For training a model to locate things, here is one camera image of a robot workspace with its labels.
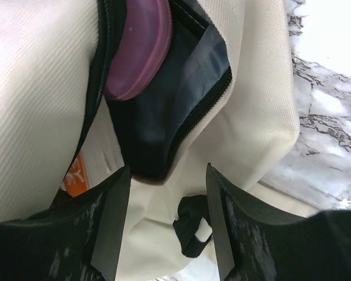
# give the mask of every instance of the gray marble vein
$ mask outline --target gray marble vein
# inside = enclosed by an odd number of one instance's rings
[[[285,1],[301,132],[263,182],[318,208],[351,209],[351,44],[338,40],[351,40],[350,0],[334,2]]]

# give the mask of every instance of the stitching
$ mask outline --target stitching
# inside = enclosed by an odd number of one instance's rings
[[[191,18],[198,26],[201,28],[205,29],[204,26],[202,26],[195,18],[193,18],[184,8],[180,6],[180,4],[173,2],[173,4],[177,5],[186,15],[188,15],[189,18]]]

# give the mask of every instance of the pink case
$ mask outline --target pink case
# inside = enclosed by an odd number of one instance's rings
[[[112,60],[105,95],[125,101],[140,94],[162,64],[170,45],[168,0],[127,0],[122,40]]]

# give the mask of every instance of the beige fabric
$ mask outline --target beige fabric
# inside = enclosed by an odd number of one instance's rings
[[[182,197],[205,192],[208,162],[248,189],[298,136],[282,0],[199,3],[226,41],[233,85],[181,145],[167,182],[133,181],[117,281],[169,275],[190,261],[182,256],[171,224]],[[205,253],[214,259],[211,244]]]
[[[0,221],[49,208],[80,138],[92,0],[0,0]]]

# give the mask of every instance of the open pocket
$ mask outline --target open pocket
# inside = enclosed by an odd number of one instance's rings
[[[182,141],[232,81],[216,27],[182,0],[170,4],[173,37],[154,79],[137,97],[108,103],[125,163],[149,180],[166,178]]]

